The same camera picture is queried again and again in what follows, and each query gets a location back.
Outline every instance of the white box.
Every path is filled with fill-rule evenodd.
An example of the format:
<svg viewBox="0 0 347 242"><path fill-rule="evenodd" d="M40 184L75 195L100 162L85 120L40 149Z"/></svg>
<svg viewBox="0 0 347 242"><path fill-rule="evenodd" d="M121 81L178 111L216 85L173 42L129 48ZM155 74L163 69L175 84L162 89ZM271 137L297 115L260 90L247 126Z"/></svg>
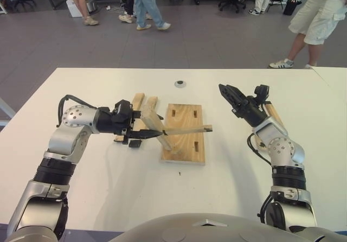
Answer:
<svg viewBox="0 0 347 242"><path fill-rule="evenodd" d="M75 5L73 0L67 0L66 5L70 11L71 17L72 18L78 18L82 17L81 12L78 10L77 6Z"/></svg>

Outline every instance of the wooden stick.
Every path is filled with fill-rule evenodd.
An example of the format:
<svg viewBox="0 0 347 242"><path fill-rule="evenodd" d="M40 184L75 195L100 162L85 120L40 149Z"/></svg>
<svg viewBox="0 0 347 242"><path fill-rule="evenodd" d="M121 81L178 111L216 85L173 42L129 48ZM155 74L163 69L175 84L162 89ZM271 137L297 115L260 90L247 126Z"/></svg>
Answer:
<svg viewBox="0 0 347 242"><path fill-rule="evenodd" d="M192 126L188 128L165 128L165 135L185 135L195 132L212 132L212 125Z"/></svg>
<svg viewBox="0 0 347 242"><path fill-rule="evenodd" d="M266 108L267 113L270 116L272 116L273 118L275 118L276 121L279 122L283 126L283 122L282 122L280 116L278 115L275 107L271 104L271 102L266 103L265 108Z"/></svg>
<svg viewBox="0 0 347 242"><path fill-rule="evenodd" d="M142 101L145 98L145 94L144 93L137 93L135 94L134 98L132 99L132 108L133 110L140 110L141 105L142 105ZM116 135L114 138L115 142L122 142L124 140L124 136L123 135Z"/></svg>
<svg viewBox="0 0 347 242"><path fill-rule="evenodd" d="M158 97L150 97L144 106L149 106L153 110L156 108ZM136 119L133 127L133 131L139 131L141 129L148 129L141 119Z"/></svg>
<svg viewBox="0 0 347 242"><path fill-rule="evenodd" d="M157 130L160 132L164 130L164 125L162 121L159 119L155 110L153 110L149 105L144 105L141 111L141 120L150 130ZM158 141L160 141L165 150L172 150L172 145L167 136L161 135L158 136L157 139Z"/></svg>

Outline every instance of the jeans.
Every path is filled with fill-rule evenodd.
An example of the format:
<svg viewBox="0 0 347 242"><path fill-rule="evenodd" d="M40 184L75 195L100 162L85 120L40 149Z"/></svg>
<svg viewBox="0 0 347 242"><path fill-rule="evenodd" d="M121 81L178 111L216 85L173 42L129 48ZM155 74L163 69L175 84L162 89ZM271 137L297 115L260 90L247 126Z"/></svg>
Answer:
<svg viewBox="0 0 347 242"><path fill-rule="evenodd" d="M157 7L156 0L135 0L137 24L144 28L146 26L146 12L148 12L158 28L164 25L164 21Z"/></svg>

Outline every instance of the white table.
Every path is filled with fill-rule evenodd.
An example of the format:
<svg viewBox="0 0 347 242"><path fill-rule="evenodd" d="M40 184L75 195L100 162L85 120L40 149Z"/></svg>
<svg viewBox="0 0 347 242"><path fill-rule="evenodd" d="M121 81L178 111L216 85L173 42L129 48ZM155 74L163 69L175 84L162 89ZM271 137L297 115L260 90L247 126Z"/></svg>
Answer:
<svg viewBox="0 0 347 242"><path fill-rule="evenodd" d="M187 86L176 88L176 80ZM204 123L214 127L205 135L206 165L160 163L156 139L136 150L114 143L113 135L91 136L70 182L67 228L125 231L183 212L257 220L272 185L271 169L248 149L250 126L232 114L219 83L245 94L259 84L271 86L269 100L306 151L307 188L319 226L345 230L346 102L315 71L296 69L57 69L0 132L0 222L9 221L35 174L55 130L61 97L73 94L95 106L113 107L137 92L157 95L163 116L168 103L202 105Z"/></svg>

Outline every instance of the wooden plank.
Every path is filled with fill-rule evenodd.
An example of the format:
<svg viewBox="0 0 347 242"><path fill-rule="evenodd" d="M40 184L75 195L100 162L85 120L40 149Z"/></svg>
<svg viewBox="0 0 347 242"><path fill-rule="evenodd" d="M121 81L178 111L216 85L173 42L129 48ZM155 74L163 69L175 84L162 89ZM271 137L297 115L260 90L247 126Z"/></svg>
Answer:
<svg viewBox="0 0 347 242"><path fill-rule="evenodd" d="M165 128L165 135L186 135L195 132L212 132L212 130L213 128L211 124L185 128Z"/></svg>
<svg viewBox="0 0 347 242"><path fill-rule="evenodd" d="M267 114L269 116L272 116L273 118L275 118L275 120L277 122L279 122L282 126L284 126L280 116L278 115L275 107L273 106L273 104L270 101L265 102L265 109L267 111ZM265 146L265 144L263 144L263 142L261 141L261 139L256 135L255 136L255 141L256 141L256 146L258 147L258 150L263 150L263 151L267 151L267 147Z"/></svg>
<svg viewBox="0 0 347 242"><path fill-rule="evenodd" d="M273 104L271 104L271 102L267 102L265 103L265 108L266 108L266 111L267 113L272 116L273 118L276 119L277 122L279 122L282 126L284 126L280 116L278 115L275 107L273 106Z"/></svg>
<svg viewBox="0 0 347 242"><path fill-rule="evenodd" d="M201 105L169 104L165 117L166 128L189 128L201 126ZM203 133L167 136L173 145L172 151L163 149L162 161L205 165Z"/></svg>
<svg viewBox="0 0 347 242"><path fill-rule="evenodd" d="M150 130L157 130L162 132L164 130L164 125L159 119L157 113L150 105L144 105L141 110L141 120ZM158 141L162 144L165 150L172 150L172 145L167 136L161 135L157 137Z"/></svg>
<svg viewBox="0 0 347 242"><path fill-rule="evenodd" d="M145 98L145 94L144 93L136 93L134 98L132 99L132 109L135 111L140 110L143 99ZM114 137L114 141L115 142L122 142L124 140L124 136L123 135L115 135Z"/></svg>
<svg viewBox="0 0 347 242"><path fill-rule="evenodd" d="M146 102L146 106L149 106L150 108L152 108L153 110L156 108L158 103L158 97L150 97L147 102ZM134 131L139 131L141 129L147 129L147 126L145 125L145 123L141 120L141 119L136 119L135 123L134 123Z"/></svg>

